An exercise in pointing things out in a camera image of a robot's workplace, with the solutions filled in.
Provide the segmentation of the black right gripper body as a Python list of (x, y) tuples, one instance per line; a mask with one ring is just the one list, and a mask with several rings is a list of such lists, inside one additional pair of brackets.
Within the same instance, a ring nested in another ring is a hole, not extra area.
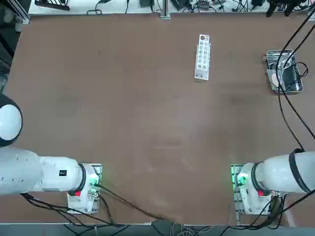
[(269, 0), (269, 5), (275, 5), (277, 6), (278, 4), (284, 4), (287, 6), (291, 6), (291, 7), (297, 7), (302, 3), (305, 3), (305, 0)]

